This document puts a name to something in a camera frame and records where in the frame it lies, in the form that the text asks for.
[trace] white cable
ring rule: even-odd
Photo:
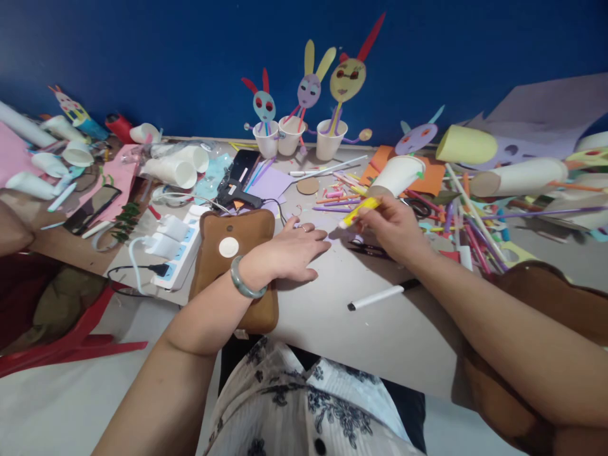
[[[213,204],[213,205],[217,206],[218,208],[220,208],[221,210],[223,210],[225,213],[230,214],[230,211],[229,211],[228,209],[226,209],[224,206],[222,206],[222,205],[220,205],[220,204],[216,203],[215,201],[212,201],[212,200],[210,200],[210,199],[207,199],[207,198],[205,198],[205,197],[203,197],[203,196],[193,195],[193,194],[189,194],[189,193],[178,193],[178,192],[167,192],[167,193],[161,193],[161,194],[160,194],[160,195],[158,195],[158,196],[152,197],[152,198],[150,199],[150,202],[153,202],[154,200],[159,200],[159,199],[161,199],[161,198],[164,198],[164,197],[166,197],[167,195],[189,196],[189,197],[191,197],[191,198],[198,198],[198,199],[200,199],[200,200],[205,200],[205,201],[207,201],[208,203],[211,203],[211,204]],[[178,200],[179,198],[167,198],[167,199],[169,199],[169,200]]]
[[[137,280],[137,291],[140,292],[142,295],[147,296],[148,294],[142,291],[141,289],[141,277],[139,277],[139,267],[137,266],[137,262],[135,261],[135,254],[133,252],[133,247],[135,246],[135,243],[137,241],[143,241],[146,238],[147,236],[141,236],[136,237],[131,241],[131,244],[129,245],[129,258],[131,259],[131,264],[133,265],[133,269],[135,270],[135,278]]]

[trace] yellow glue stick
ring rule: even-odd
[[[342,229],[346,229],[353,224],[357,215],[359,215],[359,209],[367,207],[370,209],[376,209],[380,205],[380,201],[376,198],[367,198],[361,204],[359,204],[350,214],[348,214],[344,220],[342,220],[338,226]]]

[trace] gray floor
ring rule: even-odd
[[[0,379],[0,454],[90,454],[176,312],[177,306],[165,301],[137,302],[120,296],[112,301],[97,332],[110,332],[124,341],[150,341],[147,350],[39,367]],[[197,455],[205,450],[210,434],[208,418],[218,381],[216,364]],[[431,456],[523,454],[502,441],[475,412],[429,396],[425,436]]]

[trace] hand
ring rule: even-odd
[[[374,230],[380,245],[392,259],[408,266],[421,255],[433,252],[409,206],[393,195],[384,194],[376,198],[380,205],[375,210],[361,208],[358,220]]]
[[[252,289],[260,289],[273,279],[306,282],[319,276],[307,266],[314,257],[331,247],[329,242],[323,241],[327,232],[315,229],[312,223],[295,227],[299,221],[298,217],[291,217],[278,235],[243,258],[239,269]]]

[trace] orange paper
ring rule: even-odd
[[[384,169],[386,162],[394,156],[396,156],[394,147],[380,146],[372,160],[377,168]],[[417,179],[409,188],[418,193],[430,193],[433,196],[437,196],[441,191],[441,182],[445,175],[444,164],[432,157],[416,156],[416,158],[422,160],[426,165],[424,179]],[[370,180],[368,177],[375,179],[378,177],[378,174],[380,173],[372,165],[368,165],[359,182],[369,185]]]

